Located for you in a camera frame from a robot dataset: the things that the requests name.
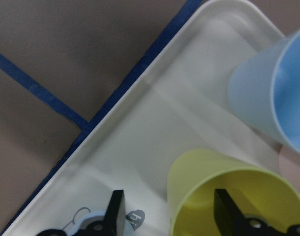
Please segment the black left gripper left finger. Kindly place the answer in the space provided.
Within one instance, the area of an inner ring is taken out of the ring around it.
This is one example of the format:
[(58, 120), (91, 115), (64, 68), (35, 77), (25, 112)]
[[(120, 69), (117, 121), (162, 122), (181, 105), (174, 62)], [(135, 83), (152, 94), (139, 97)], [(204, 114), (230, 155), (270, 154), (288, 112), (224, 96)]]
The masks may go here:
[(102, 235), (122, 236), (125, 228), (125, 218), (124, 190), (114, 190), (103, 219)]

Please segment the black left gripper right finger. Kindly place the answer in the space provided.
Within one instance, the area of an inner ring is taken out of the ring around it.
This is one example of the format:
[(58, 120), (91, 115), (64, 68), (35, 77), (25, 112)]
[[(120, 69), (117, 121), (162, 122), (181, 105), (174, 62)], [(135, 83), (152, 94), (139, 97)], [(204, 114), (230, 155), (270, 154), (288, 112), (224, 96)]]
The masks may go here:
[(213, 216), (221, 236), (244, 236), (246, 217), (226, 189), (214, 190)]

